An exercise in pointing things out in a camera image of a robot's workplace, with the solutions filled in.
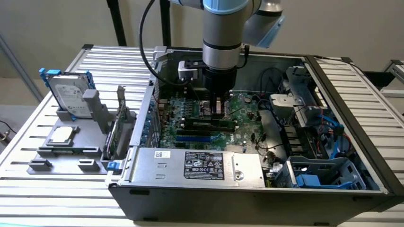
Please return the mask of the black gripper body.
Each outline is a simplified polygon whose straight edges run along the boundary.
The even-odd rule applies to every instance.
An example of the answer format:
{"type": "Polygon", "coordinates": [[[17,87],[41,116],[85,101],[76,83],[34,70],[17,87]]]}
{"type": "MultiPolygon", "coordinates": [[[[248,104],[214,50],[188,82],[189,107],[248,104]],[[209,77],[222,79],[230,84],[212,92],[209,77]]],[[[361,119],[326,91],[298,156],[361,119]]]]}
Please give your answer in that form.
{"type": "Polygon", "coordinates": [[[214,70],[205,68],[202,73],[202,84],[209,90],[210,95],[222,95],[234,87],[237,68],[233,67],[229,70],[214,70]]]}

